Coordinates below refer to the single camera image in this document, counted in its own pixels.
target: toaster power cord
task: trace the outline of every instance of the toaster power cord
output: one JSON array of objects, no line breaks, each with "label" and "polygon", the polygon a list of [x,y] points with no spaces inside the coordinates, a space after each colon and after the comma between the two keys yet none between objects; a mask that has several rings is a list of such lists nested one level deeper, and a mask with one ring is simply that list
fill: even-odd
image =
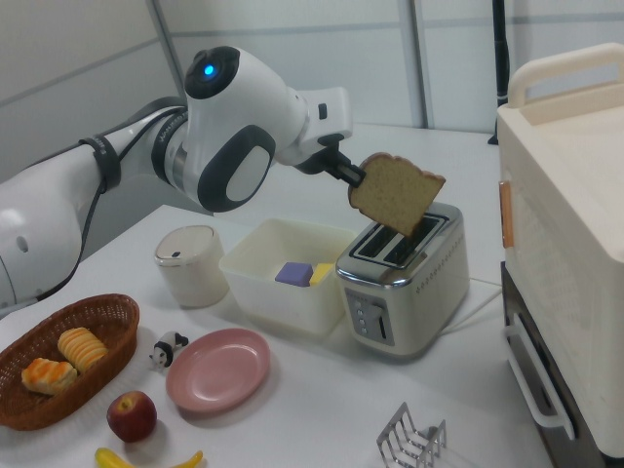
[{"label": "toaster power cord", "polygon": [[499,297],[502,294],[502,288],[498,288],[496,290],[496,292],[493,292],[492,294],[490,294],[486,299],[484,299],[480,304],[477,305],[477,307],[475,307],[474,309],[472,309],[464,318],[462,318],[459,322],[456,322],[454,324],[450,324],[448,326],[446,326],[445,328],[443,328],[440,333],[439,336],[442,336],[443,334],[449,334],[452,332],[457,332],[460,328],[462,328],[462,326],[464,326],[464,324],[471,319],[472,317],[475,316],[475,314],[477,314],[480,310],[482,310],[484,307],[486,307],[490,302],[492,302],[493,300],[495,300],[497,297]]}]

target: banana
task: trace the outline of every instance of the banana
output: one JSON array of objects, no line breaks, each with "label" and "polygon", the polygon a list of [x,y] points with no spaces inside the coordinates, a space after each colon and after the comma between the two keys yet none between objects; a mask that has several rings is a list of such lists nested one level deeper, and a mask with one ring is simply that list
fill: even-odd
[{"label": "banana", "polygon": [[110,448],[98,448],[96,462],[99,468],[135,468]]},{"label": "banana", "polygon": [[[188,460],[173,466],[172,468],[195,468],[204,459],[201,450],[195,452]],[[96,450],[96,462],[99,468],[136,468],[110,448],[98,448]]]},{"label": "banana", "polygon": [[203,459],[204,453],[201,450],[197,450],[188,460],[179,465],[172,466],[172,468],[195,468]]}]

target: pink plate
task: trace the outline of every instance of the pink plate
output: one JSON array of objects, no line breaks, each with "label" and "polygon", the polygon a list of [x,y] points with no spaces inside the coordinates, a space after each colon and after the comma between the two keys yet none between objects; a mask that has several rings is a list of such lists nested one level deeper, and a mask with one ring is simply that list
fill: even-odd
[{"label": "pink plate", "polygon": [[183,410],[231,409],[260,386],[271,353],[262,336],[245,329],[214,331],[186,346],[167,373],[167,393]]}]

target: white container with lid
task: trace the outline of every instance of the white container with lid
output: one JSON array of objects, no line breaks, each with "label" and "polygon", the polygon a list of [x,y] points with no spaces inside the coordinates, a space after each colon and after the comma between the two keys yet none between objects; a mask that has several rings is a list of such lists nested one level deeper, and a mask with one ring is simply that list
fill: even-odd
[{"label": "white container with lid", "polygon": [[155,261],[177,303],[207,307],[228,292],[218,267],[223,246],[210,226],[185,226],[169,233],[156,248]]}]

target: metal toast rack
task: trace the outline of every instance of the metal toast rack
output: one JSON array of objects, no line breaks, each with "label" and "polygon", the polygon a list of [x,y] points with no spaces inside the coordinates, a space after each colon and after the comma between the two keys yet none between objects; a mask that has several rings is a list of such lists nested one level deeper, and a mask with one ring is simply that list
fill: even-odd
[{"label": "metal toast rack", "polygon": [[431,426],[424,432],[417,431],[408,404],[403,402],[377,437],[377,446],[386,468],[390,468],[386,451],[390,453],[390,463],[394,461],[404,468],[434,466],[435,457],[440,457],[440,448],[447,446],[447,423],[443,420],[439,426]]}]

